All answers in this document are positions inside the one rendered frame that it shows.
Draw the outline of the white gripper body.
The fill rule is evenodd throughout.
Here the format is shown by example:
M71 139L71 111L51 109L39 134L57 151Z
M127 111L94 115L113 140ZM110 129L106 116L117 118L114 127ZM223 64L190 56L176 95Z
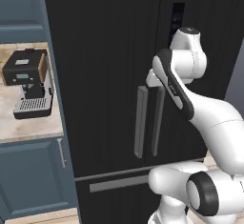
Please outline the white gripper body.
M146 83L150 88L156 88L156 87L162 87L162 82L158 79L158 77L155 75L153 69L149 70L149 73L146 78Z

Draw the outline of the black fridge door plain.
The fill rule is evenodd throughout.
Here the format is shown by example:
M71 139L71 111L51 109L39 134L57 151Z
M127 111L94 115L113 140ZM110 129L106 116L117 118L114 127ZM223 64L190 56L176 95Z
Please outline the black fridge door plain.
M71 160L134 154L159 0L46 0Z

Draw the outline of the black fridge door with dispenser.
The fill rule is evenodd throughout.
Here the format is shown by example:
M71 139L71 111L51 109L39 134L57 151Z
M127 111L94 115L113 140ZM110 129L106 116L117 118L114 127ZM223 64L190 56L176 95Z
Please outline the black fridge door with dispenser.
M201 33L208 58L202 78L188 88L195 93L223 99L244 38L244 0L159 0L154 50L166 49L176 30L193 27ZM157 89L149 89L145 156L163 164L201 159L207 148L194 126L186 121L165 94L157 156L152 154Z

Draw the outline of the black coffee machine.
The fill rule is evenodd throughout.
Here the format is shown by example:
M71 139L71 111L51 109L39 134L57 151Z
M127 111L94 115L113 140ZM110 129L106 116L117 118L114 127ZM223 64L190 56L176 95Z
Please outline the black coffee machine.
M46 49L15 51L0 71L6 86L20 86L13 115L30 119L51 115L53 83Z

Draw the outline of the black fridge drawer front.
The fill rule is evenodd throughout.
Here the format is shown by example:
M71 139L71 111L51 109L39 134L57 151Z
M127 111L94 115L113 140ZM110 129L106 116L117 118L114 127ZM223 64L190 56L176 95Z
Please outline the black fridge drawer front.
M102 157L75 158L72 161L75 187L82 224L147 224L157 209L160 196L145 184L91 193L91 183L100 180L149 175L164 162L158 158L123 155L114 159Z

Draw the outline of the blue base cupboard door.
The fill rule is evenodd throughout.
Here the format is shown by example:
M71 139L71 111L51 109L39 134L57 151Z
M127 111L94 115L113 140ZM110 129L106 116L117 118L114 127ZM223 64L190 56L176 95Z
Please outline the blue base cupboard door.
M69 146L64 169L57 138L0 144L0 224L78 206Z

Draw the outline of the blue wall cupboard door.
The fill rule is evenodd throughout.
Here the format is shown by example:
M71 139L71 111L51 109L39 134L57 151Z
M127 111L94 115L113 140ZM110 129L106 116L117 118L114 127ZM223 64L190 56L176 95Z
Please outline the blue wall cupboard door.
M44 0L0 0L0 44L45 42Z

